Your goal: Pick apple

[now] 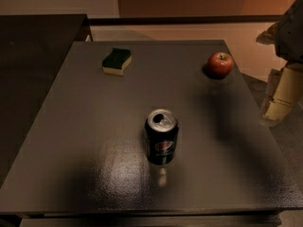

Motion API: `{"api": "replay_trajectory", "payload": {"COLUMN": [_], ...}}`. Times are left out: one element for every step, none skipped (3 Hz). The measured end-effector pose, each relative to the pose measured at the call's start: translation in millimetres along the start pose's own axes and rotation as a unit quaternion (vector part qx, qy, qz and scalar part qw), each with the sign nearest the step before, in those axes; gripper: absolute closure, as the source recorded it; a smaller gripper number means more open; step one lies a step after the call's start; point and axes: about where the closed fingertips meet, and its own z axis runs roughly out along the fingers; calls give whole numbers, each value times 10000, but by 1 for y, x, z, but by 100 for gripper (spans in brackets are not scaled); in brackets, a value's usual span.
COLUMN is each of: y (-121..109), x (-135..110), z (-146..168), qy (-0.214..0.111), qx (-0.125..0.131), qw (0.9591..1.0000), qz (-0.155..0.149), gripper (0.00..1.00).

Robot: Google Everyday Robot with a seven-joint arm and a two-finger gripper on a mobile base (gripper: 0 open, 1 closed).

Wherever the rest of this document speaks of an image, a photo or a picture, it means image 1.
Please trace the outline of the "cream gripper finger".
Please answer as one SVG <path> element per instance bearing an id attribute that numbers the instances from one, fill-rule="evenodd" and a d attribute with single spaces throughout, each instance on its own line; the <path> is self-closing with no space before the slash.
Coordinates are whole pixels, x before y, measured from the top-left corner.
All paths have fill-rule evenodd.
<path id="1" fill-rule="evenodd" d="M 278 29 L 279 23 L 272 24 L 257 36 L 256 42 L 259 44 L 274 44 Z"/>
<path id="2" fill-rule="evenodd" d="M 259 123 L 273 127 L 282 121 L 303 97 L 303 64 L 288 61 L 268 76 L 266 95 L 261 104 Z"/>

